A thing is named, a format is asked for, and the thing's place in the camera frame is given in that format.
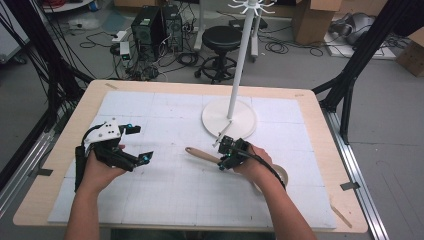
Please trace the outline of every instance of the stool seat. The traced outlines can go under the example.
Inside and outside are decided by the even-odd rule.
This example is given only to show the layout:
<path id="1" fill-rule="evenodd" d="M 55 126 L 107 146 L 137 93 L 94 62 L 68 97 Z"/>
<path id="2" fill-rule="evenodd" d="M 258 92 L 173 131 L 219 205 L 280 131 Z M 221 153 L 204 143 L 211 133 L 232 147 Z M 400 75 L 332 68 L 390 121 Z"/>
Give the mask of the stool seat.
<path id="1" fill-rule="evenodd" d="M 216 52 L 229 52 L 240 46 L 241 37 L 242 32 L 233 27 L 215 26 L 203 33 L 202 42 Z"/>

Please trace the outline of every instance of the computer tower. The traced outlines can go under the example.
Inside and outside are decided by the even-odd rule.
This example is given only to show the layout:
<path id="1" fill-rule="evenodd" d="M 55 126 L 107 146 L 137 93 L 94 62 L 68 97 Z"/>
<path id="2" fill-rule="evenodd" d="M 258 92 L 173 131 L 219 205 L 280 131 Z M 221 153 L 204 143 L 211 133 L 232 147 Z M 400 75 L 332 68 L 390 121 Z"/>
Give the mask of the computer tower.
<path id="1" fill-rule="evenodd" d="M 143 6 L 131 24 L 140 59 L 157 61 L 159 45 L 165 39 L 160 7 Z"/>
<path id="2" fill-rule="evenodd" d="M 183 32 L 181 15 L 178 13 L 176 5 L 166 5 L 162 7 L 163 21 L 165 25 L 165 38 L 167 39 L 168 48 L 174 51 L 183 51 Z"/>

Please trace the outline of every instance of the wooden table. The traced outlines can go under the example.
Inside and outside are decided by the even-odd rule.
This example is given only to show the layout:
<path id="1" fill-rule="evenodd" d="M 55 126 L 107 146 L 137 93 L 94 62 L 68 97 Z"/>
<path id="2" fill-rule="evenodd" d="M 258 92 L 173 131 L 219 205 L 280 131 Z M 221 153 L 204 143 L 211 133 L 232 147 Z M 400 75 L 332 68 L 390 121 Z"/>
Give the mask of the wooden table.
<path id="1" fill-rule="evenodd" d="M 53 169 L 51 176 L 38 176 L 14 216 L 20 226 L 59 226 L 47 221 L 59 193 L 61 182 L 74 158 L 74 148 L 96 116 L 108 91 L 140 91 L 176 94 L 231 95 L 231 86 L 128 82 L 96 80 L 88 87 L 68 124 L 59 137 L 44 168 Z M 311 145 L 321 171 L 337 228 L 330 232 L 364 233 L 368 225 L 353 190 L 343 191 L 340 184 L 349 182 L 330 130 L 310 90 L 239 87 L 239 96 L 294 99 L 298 101 Z"/>

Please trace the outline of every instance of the white round base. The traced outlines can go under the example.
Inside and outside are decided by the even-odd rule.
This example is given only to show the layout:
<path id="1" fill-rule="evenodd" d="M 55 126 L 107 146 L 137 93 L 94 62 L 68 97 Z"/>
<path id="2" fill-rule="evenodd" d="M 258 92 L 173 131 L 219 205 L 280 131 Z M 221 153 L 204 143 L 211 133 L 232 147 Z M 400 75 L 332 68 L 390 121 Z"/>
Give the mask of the white round base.
<path id="1" fill-rule="evenodd" d="M 215 137 L 228 126 L 230 119 L 227 118 L 230 99 L 219 99 L 210 102 L 203 109 L 202 121 L 205 128 Z M 233 139 L 250 136 L 256 129 L 256 114 L 246 103 L 236 101 L 231 125 L 224 135 Z"/>

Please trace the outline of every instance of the hand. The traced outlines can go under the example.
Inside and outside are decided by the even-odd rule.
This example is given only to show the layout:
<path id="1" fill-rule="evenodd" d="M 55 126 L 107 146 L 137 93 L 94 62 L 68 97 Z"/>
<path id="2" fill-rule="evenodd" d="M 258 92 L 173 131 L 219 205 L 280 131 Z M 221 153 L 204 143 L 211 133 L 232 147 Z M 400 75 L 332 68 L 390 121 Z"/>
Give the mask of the hand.
<path id="1" fill-rule="evenodd" d="M 250 144 L 248 152 L 253 155 L 258 155 L 272 166 L 272 159 L 264 149 Z M 265 175 L 272 174 L 264 165 L 252 158 L 245 160 L 242 164 L 234 167 L 233 169 L 234 172 L 242 174 L 252 182 L 256 182 L 259 178 Z"/>
<path id="2" fill-rule="evenodd" d="M 84 177 L 78 191 L 83 189 L 91 193 L 99 194 L 116 177 L 124 174 L 125 172 L 126 171 L 121 168 L 111 168 L 98 161 L 94 152 L 90 151 L 87 159 L 87 165 L 85 166 Z"/>

